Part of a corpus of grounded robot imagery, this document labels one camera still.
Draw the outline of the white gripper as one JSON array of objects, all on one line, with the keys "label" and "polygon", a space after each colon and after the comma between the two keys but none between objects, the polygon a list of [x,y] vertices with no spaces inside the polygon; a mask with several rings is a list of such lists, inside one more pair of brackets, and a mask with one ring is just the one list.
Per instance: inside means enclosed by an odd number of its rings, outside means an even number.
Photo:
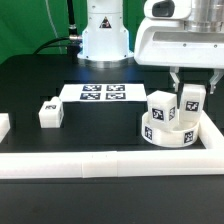
[{"label": "white gripper", "polygon": [[178,67],[213,68],[210,93],[224,76],[224,0],[147,0],[134,58],[140,65],[169,66],[179,90]]}]

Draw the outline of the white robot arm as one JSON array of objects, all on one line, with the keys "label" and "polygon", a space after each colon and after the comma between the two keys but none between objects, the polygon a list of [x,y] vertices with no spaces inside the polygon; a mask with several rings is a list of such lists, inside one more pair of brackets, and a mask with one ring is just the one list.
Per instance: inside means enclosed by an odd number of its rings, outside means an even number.
[{"label": "white robot arm", "polygon": [[224,77],[224,0],[146,0],[133,50],[122,9],[123,0],[87,0],[80,62],[104,68],[133,58],[168,67],[175,85],[183,67],[211,69],[215,89]]}]

